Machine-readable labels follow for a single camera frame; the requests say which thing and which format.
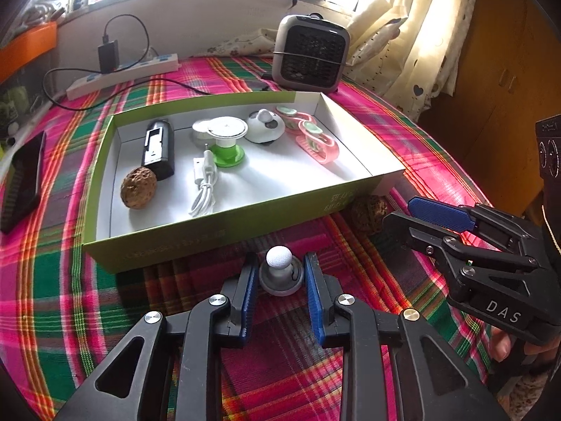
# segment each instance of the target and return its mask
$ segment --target wooden cabinet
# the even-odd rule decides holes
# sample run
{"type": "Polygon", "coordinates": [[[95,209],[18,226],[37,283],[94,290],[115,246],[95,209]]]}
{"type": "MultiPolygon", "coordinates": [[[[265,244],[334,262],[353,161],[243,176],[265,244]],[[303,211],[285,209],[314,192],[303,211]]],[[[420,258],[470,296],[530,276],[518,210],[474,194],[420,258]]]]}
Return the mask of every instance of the wooden cabinet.
{"type": "Polygon", "coordinates": [[[456,92],[420,125],[498,208],[521,214],[542,188],[534,124],[561,112],[561,42],[532,0],[476,0],[456,92]]]}

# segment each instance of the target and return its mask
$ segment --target orange plastic object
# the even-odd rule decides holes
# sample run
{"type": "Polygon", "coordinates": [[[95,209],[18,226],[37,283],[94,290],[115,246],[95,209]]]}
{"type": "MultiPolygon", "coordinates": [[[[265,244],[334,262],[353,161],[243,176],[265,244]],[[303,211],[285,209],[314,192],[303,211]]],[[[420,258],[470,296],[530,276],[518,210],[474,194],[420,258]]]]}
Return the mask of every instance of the orange plastic object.
{"type": "Polygon", "coordinates": [[[0,49],[0,84],[22,66],[57,46],[57,23],[34,27],[0,49]]]}

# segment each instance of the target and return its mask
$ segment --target green and white stand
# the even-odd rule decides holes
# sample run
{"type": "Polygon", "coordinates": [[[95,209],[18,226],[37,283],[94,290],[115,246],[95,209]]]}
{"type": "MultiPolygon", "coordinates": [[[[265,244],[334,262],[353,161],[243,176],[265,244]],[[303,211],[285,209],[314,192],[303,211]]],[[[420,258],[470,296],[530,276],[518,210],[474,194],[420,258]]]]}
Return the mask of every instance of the green and white stand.
{"type": "Polygon", "coordinates": [[[247,132],[248,124],[236,117],[218,117],[208,122],[208,133],[216,140],[216,144],[210,148],[216,166],[231,168],[242,162],[245,152],[236,144],[236,140],[247,132]]]}

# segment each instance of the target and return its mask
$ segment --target pink clip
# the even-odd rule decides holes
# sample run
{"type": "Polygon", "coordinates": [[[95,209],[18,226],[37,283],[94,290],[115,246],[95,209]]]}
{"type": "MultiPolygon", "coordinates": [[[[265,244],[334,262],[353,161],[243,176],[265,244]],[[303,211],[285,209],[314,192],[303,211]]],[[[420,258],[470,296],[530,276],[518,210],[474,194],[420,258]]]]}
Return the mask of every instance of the pink clip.
{"type": "Polygon", "coordinates": [[[300,122],[311,122],[316,124],[316,119],[310,114],[304,112],[298,112],[296,109],[285,108],[284,106],[277,106],[275,108],[276,113],[284,120],[286,125],[286,132],[290,134],[295,134],[296,136],[302,134],[302,131],[298,128],[298,123],[300,122]]]}
{"type": "Polygon", "coordinates": [[[320,164],[327,164],[339,156],[339,145],[315,123],[300,120],[298,128],[302,133],[296,143],[320,164]]]}

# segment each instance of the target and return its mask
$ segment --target black cable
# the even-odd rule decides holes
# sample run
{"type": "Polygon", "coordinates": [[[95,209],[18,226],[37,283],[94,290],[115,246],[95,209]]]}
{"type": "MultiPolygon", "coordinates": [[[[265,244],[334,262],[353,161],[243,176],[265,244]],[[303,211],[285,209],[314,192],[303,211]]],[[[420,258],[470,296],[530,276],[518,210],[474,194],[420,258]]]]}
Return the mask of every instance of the black cable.
{"type": "MultiPolygon", "coordinates": [[[[146,47],[146,50],[145,50],[144,54],[142,55],[142,57],[140,57],[140,58],[139,58],[137,61],[135,61],[133,64],[130,64],[130,65],[128,65],[127,67],[124,67],[124,68],[121,68],[121,69],[117,69],[117,70],[115,70],[115,71],[112,71],[112,72],[110,72],[109,74],[118,73],[118,72],[120,72],[120,71],[124,71],[124,70],[126,70],[126,69],[132,68],[134,65],[139,64],[139,63],[144,59],[144,57],[148,54],[148,52],[150,51],[150,36],[148,35],[148,30],[147,30],[146,26],[144,25],[144,22],[142,22],[142,20],[140,20],[137,16],[132,15],[132,14],[119,14],[119,15],[116,15],[115,17],[112,17],[111,19],[109,19],[109,20],[107,21],[107,23],[106,23],[105,28],[103,29],[103,43],[109,42],[109,37],[107,36],[107,27],[109,26],[110,22],[111,22],[112,20],[117,19],[118,17],[125,17],[125,16],[133,17],[134,19],[138,20],[138,22],[142,25],[142,28],[144,29],[144,33],[146,34],[147,47],[146,47]]],[[[180,82],[180,81],[176,81],[176,80],[173,80],[173,79],[168,79],[168,78],[165,78],[165,77],[155,77],[155,78],[149,78],[149,79],[146,79],[146,80],[144,80],[144,81],[140,81],[140,82],[134,83],[133,85],[130,85],[130,86],[128,86],[128,87],[125,87],[125,88],[121,89],[120,91],[114,93],[114,94],[111,95],[110,97],[104,99],[103,101],[100,101],[99,103],[94,104],[94,105],[92,105],[92,106],[88,106],[87,108],[71,108],[71,107],[69,107],[69,106],[64,106],[63,104],[60,104],[58,101],[56,101],[56,100],[49,94],[49,92],[47,91],[47,87],[45,86],[45,80],[47,79],[47,77],[48,77],[50,74],[55,73],[55,72],[57,72],[57,71],[81,71],[81,72],[85,72],[85,73],[96,73],[96,74],[102,74],[102,72],[101,72],[101,71],[94,70],[94,69],[85,69],[85,68],[53,68],[53,69],[50,69],[49,71],[47,71],[47,72],[45,73],[45,75],[43,76],[43,82],[41,83],[41,86],[43,87],[43,93],[45,94],[45,96],[47,97],[47,99],[48,99],[51,103],[53,103],[55,106],[58,106],[59,108],[66,109],[67,111],[73,111],[73,112],[89,111],[89,110],[91,110],[91,109],[95,109],[95,108],[97,108],[97,107],[99,107],[99,106],[104,105],[106,102],[112,100],[112,99],[115,98],[116,96],[120,95],[122,92],[127,91],[127,90],[129,90],[129,89],[131,89],[131,88],[134,88],[134,87],[136,87],[137,85],[142,85],[142,84],[148,83],[148,82],[150,82],[150,81],[171,82],[171,83],[180,85],[180,86],[182,86],[182,87],[184,87],[184,88],[187,88],[187,89],[189,89],[189,90],[192,90],[192,91],[194,91],[194,92],[196,92],[196,93],[198,93],[198,94],[200,94],[200,95],[214,95],[213,93],[209,93],[209,92],[205,92],[205,91],[203,91],[203,90],[199,90],[198,88],[191,87],[190,85],[188,85],[188,84],[186,84],[186,83],[183,83],[183,82],[180,82]]]]}
{"type": "MultiPolygon", "coordinates": [[[[55,69],[52,69],[51,71],[69,71],[69,70],[70,70],[70,71],[86,71],[86,72],[92,72],[92,71],[89,70],[89,69],[80,69],[80,68],[55,68],[55,69]]],[[[149,78],[149,79],[145,79],[144,81],[140,81],[140,82],[134,83],[133,85],[129,85],[128,87],[125,87],[125,88],[119,90],[118,92],[114,93],[113,95],[111,95],[110,97],[104,99],[103,101],[100,101],[99,103],[94,104],[94,105],[92,105],[92,106],[88,106],[87,108],[71,108],[71,107],[69,107],[69,106],[64,106],[63,104],[60,104],[60,103],[59,103],[58,101],[56,101],[51,95],[49,95],[49,93],[47,92],[47,89],[46,89],[46,87],[45,87],[45,78],[46,78],[46,77],[47,77],[47,75],[45,74],[44,77],[43,77],[43,84],[42,84],[42,85],[43,85],[43,93],[45,94],[45,96],[47,97],[47,99],[48,99],[51,103],[53,103],[55,106],[58,106],[59,108],[63,108],[63,109],[66,109],[67,111],[74,111],[74,112],[90,111],[91,109],[95,109],[95,108],[97,108],[97,107],[99,107],[99,106],[104,105],[106,102],[112,100],[112,99],[115,98],[117,95],[120,95],[122,92],[127,91],[127,90],[129,90],[129,89],[131,89],[131,88],[134,88],[134,87],[136,87],[137,85],[142,85],[142,84],[145,84],[145,83],[148,83],[148,82],[151,82],[151,81],[171,82],[171,83],[174,83],[174,84],[176,84],[176,85],[180,85],[180,86],[182,86],[182,87],[184,87],[184,88],[187,88],[187,89],[189,89],[189,90],[192,90],[193,92],[196,92],[196,93],[198,93],[198,94],[200,94],[200,95],[214,95],[213,93],[205,92],[205,91],[203,91],[203,90],[199,90],[198,88],[192,87],[192,86],[190,86],[190,85],[188,85],[188,84],[186,84],[186,83],[180,82],[180,81],[176,81],[176,80],[173,80],[173,79],[168,79],[168,78],[166,78],[166,77],[152,77],[152,78],[149,78]]]]}

